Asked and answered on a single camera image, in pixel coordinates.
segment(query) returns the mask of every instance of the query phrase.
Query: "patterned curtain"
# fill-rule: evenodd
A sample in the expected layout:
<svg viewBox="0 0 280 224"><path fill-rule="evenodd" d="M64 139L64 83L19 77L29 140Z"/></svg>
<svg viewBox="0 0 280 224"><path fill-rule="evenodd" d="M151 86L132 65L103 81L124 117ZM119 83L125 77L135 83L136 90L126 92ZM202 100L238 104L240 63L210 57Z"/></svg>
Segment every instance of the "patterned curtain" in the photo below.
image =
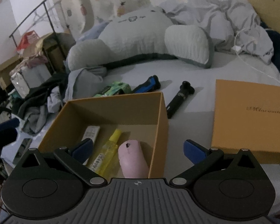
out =
<svg viewBox="0 0 280 224"><path fill-rule="evenodd" d="M112 20L125 13L148 6L149 0L53 0L60 23L75 39L92 28L94 24Z"/></svg>

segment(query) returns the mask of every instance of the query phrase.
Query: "light gray cushion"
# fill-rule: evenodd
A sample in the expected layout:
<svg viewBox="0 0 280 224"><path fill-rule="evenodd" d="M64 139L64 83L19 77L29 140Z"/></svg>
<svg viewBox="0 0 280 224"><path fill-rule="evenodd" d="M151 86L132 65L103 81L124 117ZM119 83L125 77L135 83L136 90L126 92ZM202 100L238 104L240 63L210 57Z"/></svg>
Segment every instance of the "light gray cushion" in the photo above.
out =
<svg viewBox="0 0 280 224"><path fill-rule="evenodd" d="M211 66L214 44L208 34L197 25L172 25L166 29L165 44L169 54L203 67Z"/></svg>
<svg viewBox="0 0 280 224"><path fill-rule="evenodd" d="M100 39L90 39L75 44L68 53L70 71L102 65L110 61L110 49Z"/></svg>
<svg viewBox="0 0 280 224"><path fill-rule="evenodd" d="M113 63L109 67L167 55L164 36L171 25L173 23L160 8L152 6L115 18L99 36L111 49L109 62Z"/></svg>

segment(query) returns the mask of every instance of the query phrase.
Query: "black phone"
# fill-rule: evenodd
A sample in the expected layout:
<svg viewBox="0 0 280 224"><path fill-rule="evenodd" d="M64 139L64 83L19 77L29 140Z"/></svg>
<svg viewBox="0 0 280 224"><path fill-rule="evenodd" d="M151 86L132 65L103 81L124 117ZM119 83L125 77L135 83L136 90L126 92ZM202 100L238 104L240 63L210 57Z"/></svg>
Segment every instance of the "black phone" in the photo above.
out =
<svg viewBox="0 0 280 224"><path fill-rule="evenodd" d="M13 164L14 165L17 165L17 163L19 162L19 160L21 159L21 157L25 154L25 152L29 149L29 146L32 142L32 139L31 138L25 138L23 139L20 147L19 147L19 150L17 152L17 154L15 155L15 158L13 160Z"/></svg>

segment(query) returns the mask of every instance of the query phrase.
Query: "yellow spray bottle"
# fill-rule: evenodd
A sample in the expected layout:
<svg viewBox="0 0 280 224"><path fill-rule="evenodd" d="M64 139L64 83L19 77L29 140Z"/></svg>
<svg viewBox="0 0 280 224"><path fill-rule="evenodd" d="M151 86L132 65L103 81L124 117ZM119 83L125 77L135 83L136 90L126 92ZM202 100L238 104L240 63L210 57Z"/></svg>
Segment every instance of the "yellow spray bottle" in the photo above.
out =
<svg viewBox="0 0 280 224"><path fill-rule="evenodd" d="M122 134L121 130L116 129L109 140L103 145L101 152L93 161L92 165L90 166L90 170L93 172L103 175L106 168L108 167L111 159L114 157L115 153L118 149L118 139Z"/></svg>

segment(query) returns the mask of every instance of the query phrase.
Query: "box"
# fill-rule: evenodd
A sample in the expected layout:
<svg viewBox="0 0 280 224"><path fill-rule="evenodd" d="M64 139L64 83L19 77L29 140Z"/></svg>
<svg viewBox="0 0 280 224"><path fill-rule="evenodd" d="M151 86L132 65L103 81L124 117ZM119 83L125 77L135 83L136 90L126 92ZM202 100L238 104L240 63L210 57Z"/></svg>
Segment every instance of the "box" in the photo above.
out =
<svg viewBox="0 0 280 224"><path fill-rule="evenodd" d="M18 65L22 60L18 55L10 58L0 65L0 87L5 90L10 84L9 73Z"/></svg>
<svg viewBox="0 0 280 224"><path fill-rule="evenodd" d="M248 148L264 164L280 163L280 87L216 81L212 147Z"/></svg>
<svg viewBox="0 0 280 224"><path fill-rule="evenodd" d="M280 0L248 0L267 26L280 33Z"/></svg>
<svg viewBox="0 0 280 224"><path fill-rule="evenodd" d="M39 145L41 152L52 152L66 146L72 147L81 141L89 125L101 127L89 166L99 150L116 128L122 130L118 145L129 139L141 142L145 160L149 166L149 178L163 177L167 152L168 119L164 97L161 92L126 94L101 98L69 101ZM118 155L113 158L109 172L104 175L123 177Z"/></svg>
<svg viewBox="0 0 280 224"><path fill-rule="evenodd" d="M65 33L57 33L57 37L60 41L61 48L65 56L67 56L69 49L75 44L74 38L71 35ZM65 58L63 57L59 46L57 45L53 33L46 34L29 45L24 50L23 57L33 56L41 51L44 52L44 55L48 58L55 71L65 72L65 67L63 64Z"/></svg>

